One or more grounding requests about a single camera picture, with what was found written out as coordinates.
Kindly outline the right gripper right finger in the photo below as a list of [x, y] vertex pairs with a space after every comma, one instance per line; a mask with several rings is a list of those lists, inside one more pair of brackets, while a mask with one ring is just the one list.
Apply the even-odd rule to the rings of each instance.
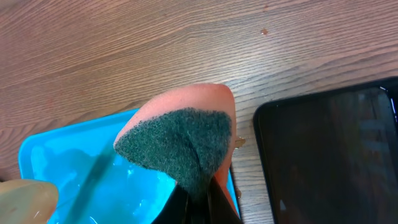
[[214, 177], [211, 179], [206, 194], [205, 223], [242, 224]]

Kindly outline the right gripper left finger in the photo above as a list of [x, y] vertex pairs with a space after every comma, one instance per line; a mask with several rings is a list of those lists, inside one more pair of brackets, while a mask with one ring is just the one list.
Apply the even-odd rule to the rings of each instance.
[[188, 193], [179, 185], [173, 189], [170, 197], [161, 212], [157, 215], [152, 224], [187, 224], [189, 223]]

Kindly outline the green and red sponge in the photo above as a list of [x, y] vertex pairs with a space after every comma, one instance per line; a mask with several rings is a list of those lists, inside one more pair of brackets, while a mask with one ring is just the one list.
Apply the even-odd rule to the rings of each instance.
[[211, 179], [228, 205], [228, 172], [236, 142], [236, 109], [228, 86], [202, 83], [161, 93], [144, 104], [120, 130], [114, 150], [146, 169], [177, 181], [195, 202]]

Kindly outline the green plate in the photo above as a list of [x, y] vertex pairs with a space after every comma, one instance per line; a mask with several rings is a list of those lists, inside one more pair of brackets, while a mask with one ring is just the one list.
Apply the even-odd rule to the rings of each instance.
[[1, 224], [47, 224], [58, 202], [58, 189], [40, 180], [1, 183]]

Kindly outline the teal plastic serving tray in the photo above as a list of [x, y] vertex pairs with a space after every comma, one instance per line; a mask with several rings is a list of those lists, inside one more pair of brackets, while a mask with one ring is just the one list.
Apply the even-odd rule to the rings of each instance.
[[[60, 200], [51, 223], [155, 220], [179, 184], [166, 173], [133, 164], [114, 150], [116, 131], [136, 112], [54, 129], [22, 143], [22, 178], [43, 180], [58, 188]], [[189, 223], [205, 223], [206, 195], [198, 202], [188, 195]]]

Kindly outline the black rectangular tray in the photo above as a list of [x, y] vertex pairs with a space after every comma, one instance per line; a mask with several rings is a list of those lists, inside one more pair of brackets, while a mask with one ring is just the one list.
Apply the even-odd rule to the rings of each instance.
[[253, 126], [276, 223], [397, 223], [397, 78], [264, 103]]

